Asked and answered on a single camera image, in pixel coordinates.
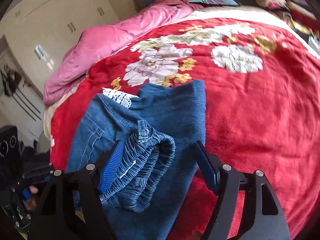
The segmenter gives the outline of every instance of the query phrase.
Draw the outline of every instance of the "cabinet handle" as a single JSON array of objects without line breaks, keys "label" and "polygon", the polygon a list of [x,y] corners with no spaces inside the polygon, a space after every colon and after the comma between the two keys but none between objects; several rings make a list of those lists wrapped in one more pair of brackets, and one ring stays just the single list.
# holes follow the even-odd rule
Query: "cabinet handle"
[{"label": "cabinet handle", "polygon": [[75,26],[73,25],[73,23],[71,22],[70,24],[71,24],[71,26],[73,27],[73,30],[76,31],[76,28],[75,28]]},{"label": "cabinet handle", "polygon": [[67,26],[68,26],[69,29],[71,30],[71,33],[73,33],[73,29],[71,28],[70,24],[67,24]]}]

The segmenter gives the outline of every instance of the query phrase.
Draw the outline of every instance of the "red floral blanket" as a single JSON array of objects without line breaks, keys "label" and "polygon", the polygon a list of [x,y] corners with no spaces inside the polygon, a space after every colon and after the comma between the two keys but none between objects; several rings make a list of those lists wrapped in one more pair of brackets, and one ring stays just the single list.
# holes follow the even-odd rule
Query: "red floral blanket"
[{"label": "red floral blanket", "polygon": [[[286,215],[291,237],[308,221],[320,190],[320,61],[289,31],[215,18],[152,30],[95,63],[52,119],[51,161],[64,169],[77,125],[103,88],[135,94],[150,82],[206,87],[206,149],[244,172],[261,169]],[[204,231],[217,198],[198,171],[168,236]],[[235,235],[237,209],[230,236]]]}]

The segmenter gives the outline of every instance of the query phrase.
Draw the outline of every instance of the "speaker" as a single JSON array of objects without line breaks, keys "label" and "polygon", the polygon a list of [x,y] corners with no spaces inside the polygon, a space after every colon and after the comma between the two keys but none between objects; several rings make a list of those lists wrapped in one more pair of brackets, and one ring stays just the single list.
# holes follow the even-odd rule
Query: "speaker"
[{"label": "speaker", "polygon": [[0,128],[0,191],[20,176],[22,159],[16,126]]}]

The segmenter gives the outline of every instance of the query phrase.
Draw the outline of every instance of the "pink comforter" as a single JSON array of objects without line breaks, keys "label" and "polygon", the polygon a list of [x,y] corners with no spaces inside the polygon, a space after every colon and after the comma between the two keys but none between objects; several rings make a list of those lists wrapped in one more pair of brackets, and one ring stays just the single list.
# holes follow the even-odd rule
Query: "pink comforter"
[{"label": "pink comforter", "polygon": [[52,105],[79,83],[90,66],[123,49],[131,41],[150,30],[179,20],[201,5],[188,0],[156,0],[137,16],[115,23],[85,30],[65,55],[61,65],[44,85],[44,103]]}]

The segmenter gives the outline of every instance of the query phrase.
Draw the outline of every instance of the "metal screw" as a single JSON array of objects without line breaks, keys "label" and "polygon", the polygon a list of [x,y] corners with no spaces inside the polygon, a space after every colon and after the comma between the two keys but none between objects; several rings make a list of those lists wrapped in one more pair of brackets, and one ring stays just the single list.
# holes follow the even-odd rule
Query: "metal screw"
[{"label": "metal screw", "polygon": [[257,171],[256,171],[256,174],[257,174],[259,177],[262,177],[262,176],[263,176],[263,171],[257,170]]},{"label": "metal screw", "polygon": [[88,165],[86,166],[86,169],[87,169],[88,171],[92,171],[95,167],[96,167],[96,166],[94,166],[93,163],[90,163],[90,164],[88,164]]},{"label": "metal screw", "polygon": [[53,174],[54,174],[54,176],[60,176],[61,173],[62,173],[61,170],[55,170]]},{"label": "metal screw", "polygon": [[222,166],[222,168],[225,170],[225,171],[231,171],[231,166],[229,164],[224,164]]}]

